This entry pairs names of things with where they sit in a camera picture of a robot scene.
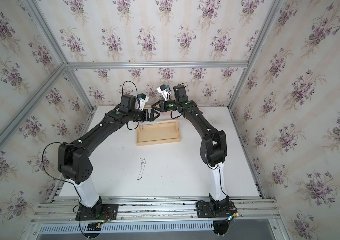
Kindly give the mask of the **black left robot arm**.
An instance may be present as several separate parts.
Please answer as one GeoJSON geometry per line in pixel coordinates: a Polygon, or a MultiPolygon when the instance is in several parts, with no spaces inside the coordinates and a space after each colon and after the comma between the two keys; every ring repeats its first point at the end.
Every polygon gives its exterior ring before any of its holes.
{"type": "Polygon", "coordinates": [[[60,143],[58,147],[57,170],[62,174],[61,182],[69,183],[79,197],[79,210],[99,218],[103,211],[102,198],[95,190],[91,174],[93,165],[90,156],[111,134],[128,126],[129,122],[153,122],[160,113],[146,109],[148,97],[145,94],[122,95],[115,108],[82,137],[71,143],[60,143]]]}

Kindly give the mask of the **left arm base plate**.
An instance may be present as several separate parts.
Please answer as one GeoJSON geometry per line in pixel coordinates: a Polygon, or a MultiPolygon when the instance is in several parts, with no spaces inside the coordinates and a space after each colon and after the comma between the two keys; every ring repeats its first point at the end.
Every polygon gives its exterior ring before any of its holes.
{"type": "Polygon", "coordinates": [[[76,221],[116,220],[119,210],[118,204],[98,204],[93,208],[79,204],[76,221]]]}

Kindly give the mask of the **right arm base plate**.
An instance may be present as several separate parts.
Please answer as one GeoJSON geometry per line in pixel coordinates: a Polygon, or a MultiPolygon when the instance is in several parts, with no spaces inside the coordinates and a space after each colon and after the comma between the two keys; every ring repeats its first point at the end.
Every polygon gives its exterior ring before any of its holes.
{"type": "Polygon", "coordinates": [[[198,201],[196,202],[198,218],[234,218],[238,210],[233,202],[229,200],[222,201],[198,201]]]}

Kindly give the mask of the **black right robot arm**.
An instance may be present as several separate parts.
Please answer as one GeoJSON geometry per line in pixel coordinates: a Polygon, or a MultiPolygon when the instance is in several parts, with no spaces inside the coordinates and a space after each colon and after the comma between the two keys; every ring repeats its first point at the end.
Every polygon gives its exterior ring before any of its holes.
{"type": "Polygon", "coordinates": [[[226,134],[214,128],[203,116],[198,105],[189,100],[187,85],[182,83],[173,89],[168,85],[159,86],[157,91],[162,98],[152,105],[152,109],[161,113],[178,112],[192,124],[201,137],[201,159],[213,176],[214,190],[209,194],[210,210],[215,216],[224,211],[234,211],[235,207],[226,193],[224,184],[224,163],[228,154],[226,134]]]}

